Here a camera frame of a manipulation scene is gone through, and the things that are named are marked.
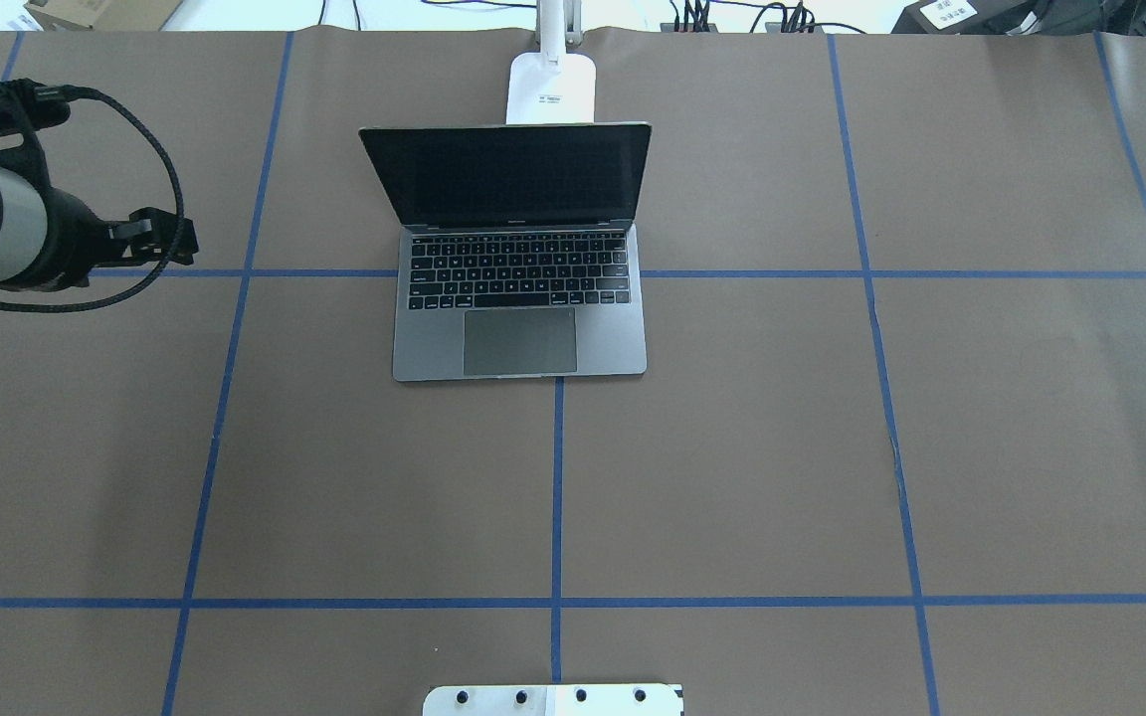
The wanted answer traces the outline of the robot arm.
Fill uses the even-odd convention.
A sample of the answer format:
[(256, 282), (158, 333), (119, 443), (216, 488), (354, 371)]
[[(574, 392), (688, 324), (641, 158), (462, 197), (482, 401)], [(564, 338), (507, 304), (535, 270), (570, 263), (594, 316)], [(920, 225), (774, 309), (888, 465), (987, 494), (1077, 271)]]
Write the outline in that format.
[(91, 285), (96, 268), (194, 263), (194, 222), (160, 208), (105, 221), (60, 189), (42, 190), (0, 167), (0, 289), (60, 291)]

